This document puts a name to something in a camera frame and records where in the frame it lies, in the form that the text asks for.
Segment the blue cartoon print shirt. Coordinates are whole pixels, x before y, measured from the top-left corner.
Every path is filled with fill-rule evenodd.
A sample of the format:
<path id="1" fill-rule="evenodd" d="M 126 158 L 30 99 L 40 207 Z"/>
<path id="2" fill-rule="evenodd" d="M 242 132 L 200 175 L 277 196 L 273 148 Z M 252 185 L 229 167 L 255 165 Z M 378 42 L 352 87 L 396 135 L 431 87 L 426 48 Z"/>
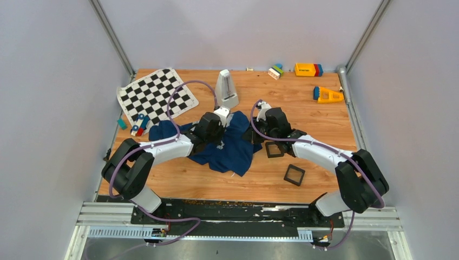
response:
<path id="1" fill-rule="evenodd" d="M 140 145 L 146 152 L 153 155 L 153 165 L 156 166 L 176 158 L 188 157 L 200 165 L 208 164 L 214 171 L 225 173 L 231 171 L 243 176 L 250 168 L 254 153 L 261 150 L 261 145 L 254 145 L 243 139 L 244 133 L 250 126 L 248 118 L 236 111 L 227 117 L 226 128 L 219 142 L 204 144 L 204 149 L 193 154 L 197 145 L 192 144 L 191 138 L 185 133 L 194 129 L 197 122 L 179 126 L 179 140 L 176 138 L 176 128 L 169 120 L 160 121 L 149 130 L 149 141 Z"/>

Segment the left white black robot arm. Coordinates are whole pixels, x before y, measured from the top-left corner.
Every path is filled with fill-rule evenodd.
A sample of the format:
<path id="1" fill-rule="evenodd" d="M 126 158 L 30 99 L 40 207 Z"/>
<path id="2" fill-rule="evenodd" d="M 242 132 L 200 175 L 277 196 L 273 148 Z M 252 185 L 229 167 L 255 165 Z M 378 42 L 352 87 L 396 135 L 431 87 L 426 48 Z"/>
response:
<path id="1" fill-rule="evenodd" d="M 151 168 L 176 158 L 198 154 L 209 144 L 219 144 L 229 115 L 230 110 L 226 107 L 207 112 L 196 125 L 179 137 L 141 143 L 128 138 L 106 162 L 101 176 L 123 199 L 144 209 L 145 217 L 151 223 L 161 223 L 165 219 L 166 209 L 161 206 L 161 198 L 146 184 Z"/>

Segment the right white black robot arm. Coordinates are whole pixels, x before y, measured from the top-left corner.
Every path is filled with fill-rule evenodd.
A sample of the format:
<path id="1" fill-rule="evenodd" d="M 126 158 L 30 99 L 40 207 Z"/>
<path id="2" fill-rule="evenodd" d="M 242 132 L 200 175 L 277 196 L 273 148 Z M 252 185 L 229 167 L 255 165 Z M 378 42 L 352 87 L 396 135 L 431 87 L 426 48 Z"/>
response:
<path id="1" fill-rule="evenodd" d="M 249 130 L 254 142 L 273 141 L 284 154 L 305 159 L 335 173 L 338 190 L 313 201 L 309 211 L 312 224 L 323 226 L 331 215 L 344 211 L 363 213 L 368 208 L 385 207 L 382 198 L 389 184 L 365 149 L 357 152 L 339 149 L 294 129 L 280 107 L 258 100 L 251 109 Z"/>

